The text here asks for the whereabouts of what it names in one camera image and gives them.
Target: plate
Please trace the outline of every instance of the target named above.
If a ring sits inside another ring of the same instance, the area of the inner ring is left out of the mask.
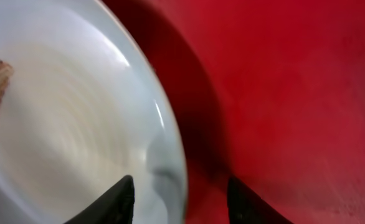
[[[63,223],[126,174],[133,223],[181,223],[173,112],[127,31],[94,0],[0,0],[0,223]]]

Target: black object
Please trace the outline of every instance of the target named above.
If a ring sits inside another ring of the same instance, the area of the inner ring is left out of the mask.
[[[133,178],[126,175],[65,224],[132,224],[134,195]]]
[[[230,224],[291,224],[236,177],[228,181]]]

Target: red table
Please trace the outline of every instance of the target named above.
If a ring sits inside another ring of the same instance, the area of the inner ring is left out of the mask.
[[[186,149],[188,224],[240,177],[294,223],[365,223],[365,0],[108,0]]]

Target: red tablecloth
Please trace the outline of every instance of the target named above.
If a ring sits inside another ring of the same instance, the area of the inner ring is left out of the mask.
[[[106,3],[178,119],[188,224],[228,223],[231,173],[294,223],[365,223],[365,0],[142,1]]]

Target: white plate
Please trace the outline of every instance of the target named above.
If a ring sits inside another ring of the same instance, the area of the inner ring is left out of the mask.
[[[181,223],[173,112],[146,59],[94,0],[0,0],[0,223],[63,223],[125,174],[133,223]]]

